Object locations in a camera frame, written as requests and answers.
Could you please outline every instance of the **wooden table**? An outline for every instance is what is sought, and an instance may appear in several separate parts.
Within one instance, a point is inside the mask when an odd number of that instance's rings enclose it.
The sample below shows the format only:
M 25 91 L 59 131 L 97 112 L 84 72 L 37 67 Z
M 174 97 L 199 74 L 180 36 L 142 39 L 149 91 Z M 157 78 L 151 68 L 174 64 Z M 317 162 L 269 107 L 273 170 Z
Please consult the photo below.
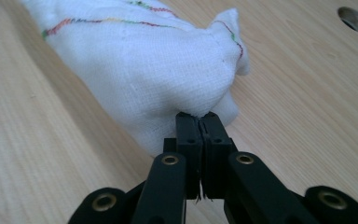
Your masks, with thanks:
M 326 185 L 358 201 L 358 33 L 345 0 L 165 0 L 206 27 L 236 7 L 250 76 L 232 93 L 227 127 L 303 194 Z M 43 41 L 27 11 L 0 0 L 0 223 L 65 223 L 90 192 L 146 179 L 146 155 Z M 222 202 L 187 203 L 187 223 L 227 223 Z

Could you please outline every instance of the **gauze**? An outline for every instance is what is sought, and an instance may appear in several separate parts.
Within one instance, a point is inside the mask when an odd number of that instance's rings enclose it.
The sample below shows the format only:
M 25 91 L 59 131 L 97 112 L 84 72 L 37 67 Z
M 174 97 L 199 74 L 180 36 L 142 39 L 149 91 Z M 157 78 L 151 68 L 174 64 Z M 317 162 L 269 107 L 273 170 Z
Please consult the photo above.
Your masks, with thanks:
M 174 136 L 178 112 L 213 111 L 225 125 L 238 115 L 229 88 L 249 66 L 236 9 L 199 29 L 159 1 L 22 2 L 46 42 L 152 156 Z

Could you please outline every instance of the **round hole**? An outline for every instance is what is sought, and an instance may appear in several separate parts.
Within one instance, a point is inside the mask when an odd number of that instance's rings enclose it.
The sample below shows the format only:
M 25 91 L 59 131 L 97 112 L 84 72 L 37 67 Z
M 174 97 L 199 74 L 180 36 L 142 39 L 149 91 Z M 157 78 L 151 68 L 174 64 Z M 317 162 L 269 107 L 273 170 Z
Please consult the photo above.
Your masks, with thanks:
M 254 162 L 254 159 L 252 157 L 249 156 L 245 156 L 245 155 L 239 155 L 237 156 L 237 161 L 242 163 L 242 164 L 252 164 Z
M 175 165 L 179 162 L 179 159 L 175 156 L 165 156 L 162 158 L 162 163 L 166 165 Z
M 348 27 L 358 32 L 358 11 L 350 7 L 338 9 L 338 16 Z
M 322 201 L 322 203 L 326 204 L 329 207 L 343 210 L 348 207 L 345 200 L 343 200 L 341 197 L 336 195 L 335 193 L 328 192 L 328 191 L 321 191 L 318 195 L 319 200 Z
M 100 194 L 92 202 L 92 208 L 97 212 L 104 212 L 115 206 L 117 198 L 111 193 Z

